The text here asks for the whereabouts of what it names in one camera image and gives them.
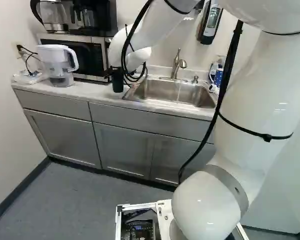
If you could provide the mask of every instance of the microwave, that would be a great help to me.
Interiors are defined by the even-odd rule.
[[[72,72],[75,78],[110,82],[109,77],[104,78],[108,68],[108,37],[39,33],[37,38],[40,44],[66,45],[75,51],[79,62],[79,69]]]

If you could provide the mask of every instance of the black cable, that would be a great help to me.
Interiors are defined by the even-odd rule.
[[[128,38],[128,30],[127,30],[127,26],[128,26],[128,25],[125,24],[124,26],[125,26],[125,34],[126,34],[126,37]],[[130,41],[129,41],[129,46],[131,47],[132,51],[135,51],[134,48],[132,47]],[[143,67],[142,67],[142,71],[141,71],[140,75],[137,76],[137,77],[134,77],[134,76],[132,76],[131,74],[127,74],[127,75],[129,76],[128,80],[129,80],[130,82],[132,82],[132,83],[136,83],[136,82],[139,81],[139,80],[142,78],[142,76],[145,74],[146,68],[147,68],[147,64],[146,64],[146,62],[144,62],[144,63],[143,63]]]
[[[223,101],[224,96],[227,91],[232,68],[234,65],[235,58],[236,58],[240,35],[242,33],[242,26],[243,26],[243,22],[241,20],[238,20],[236,23],[236,26],[235,26],[235,30],[233,31],[233,37],[232,37],[232,40],[231,40],[231,43],[230,43],[230,46],[228,49],[228,53],[226,56],[226,60],[225,60],[224,68],[223,68],[222,81],[221,81],[221,85],[220,85],[219,97],[218,97],[218,101],[217,101],[217,104],[215,107],[215,112],[213,114],[213,118],[211,120],[208,130],[206,131],[204,138],[201,141],[199,147],[179,169],[179,172],[178,172],[178,183],[179,184],[181,183],[181,178],[182,178],[182,175],[183,175],[183,172],[184,172],[186,166],[200,153],[200,151],[206,145],[208,138],[210,137],[211,132],[213,131],[214,126],[216,124],[216,121],[217,121],[217,118],[219,115],[219,110],[220,110],[222,101]]]
[[[32,76],[33,75],[33,72],[31,72],[28,68],[28,65],[27,65],[27,62],[29,60],[29,58],[31,58],[34,54],[37,54],[36,52],[33,52],[31,53],[25,60],[25,67],[26,67],[26,70],[28,71],[29,75]]]
[[[126,65],[126,54],[127,54],[127,50],[128,50],[128,46],[130,44],[130,41],[131,41],[131,38],[132,36],[134,35],[140,21],[142,20],[142,18],[144,17],[144,15],[146,14],[150,4],[153,2],[154,0],[148,0],[145,5],[142,7],[141,11],[139,12],[138,16],[136,17],[133,25],[132,25],[132,28],[123,44],[123,47],[122,47],[122,52],[121,52],[121,67],[123,69],[123,76],[126,77],[127,80],[131,81],[129,79],[129,77],[131,77],[132,80],[131,82],[137,82],[138,80],[140,80],[142,77],[143,77],[143,74],[145,73],[145,70],[146,70],[146,66],[145,64],[143,65],[143,68],[142,68],[142,72],[143,74],[141,74],[139,77],[135,78],[135,77],[132,77],[129,73],[128,73],[128,70],[127,70],[127,65]]]
[[[22,55],[28,55],[29,56],[30,54],[31,53],[27,53],[25,51],[22,51]],[[41,62],[41,60],[39,58],[35,57],[34,54],[31,57]]]
[[[16,47],[18,48],[19,51],[20,51],[21,49],[24,49],[24,50],[28,51],[29,53],[32,53],[32,54],[38,54],[37,52],[30,51],[29,49],[27,49],[27,48],[25,48],[24,46],[19,45],[19,44],[18,44]]]

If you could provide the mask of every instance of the faucet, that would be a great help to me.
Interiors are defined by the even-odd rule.
[[[172,72],[171,72],[171,78],[177,79],[177,73],[179,68],[185,69],[187,67],[187,62],[183,59],[180,59],[176,66],[173,66]]]
[[[198,84],[198,79],[199,79],[199,76],[198,75],[194,75],[193,77],[193,80],[192,80],[192,84]]]

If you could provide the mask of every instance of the gray carpet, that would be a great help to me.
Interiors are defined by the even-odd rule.
[[[118,204],[172,193],[52,163],[0,219],[0,240],[114,240]],[[250,240],[295,240],[247,229]]]

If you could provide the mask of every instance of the black strap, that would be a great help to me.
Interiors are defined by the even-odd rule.
[[[298,32],[292,32],[292,33],[272,33],[272,32],[268,32],[268,31],[263,31],[267,34],[272,34],[272,35],[278,35],[278,36],[291,36],[291,35],[297,35],[300,34],[300,31]]]
[[[288,139],[288,138],[290,138],[292,136],[292,134],[294,134],[294,133],[291,133],[288,136],[272,136],[272,135],[267,134],[267,133],[258,133],[258,132],[255,132],[255,131],[248,130],[248,129],[242,127],[242,126],[238,126],[237,124],[229,121],[224,116],[222,116],[220,112],[218,113],[218,115],[219,115],[219,117],[223,121],[225,121],[227,124],[231,125],[232,127],[236,128],[236,129],[239,129],[239,130],[241,130],[241,131],[243,131],[243,132],[245,132],[247,134],[251,134],[251,135],[260,137],[260,138],[262,138],[267,143],[270,143],[271,140],[284,140],[284,139]]]
[[[125,24],[124,26],[125,26],[125,34],[126,34],[126,37],[128,37],[128,30],[127,30],[127,26],[128,26],[128,25]],[[129,45],[130,45],[130,48],[132,49],[132,51],[135,51],[134,48],[133,48],[132,45],[131,45],[131,42],[129,42]]]
[[[175,10],[177,13],[179,14],[183,14],[183,15],[187,15],[189,14],[191,11],[189,12],[185,12],[185,11],[180,11],[179,9],[177,9],[175,6],[173,6],[168,0],[164,0],[166,4],[169,5],[170,8],[172,8],[173,10]]]

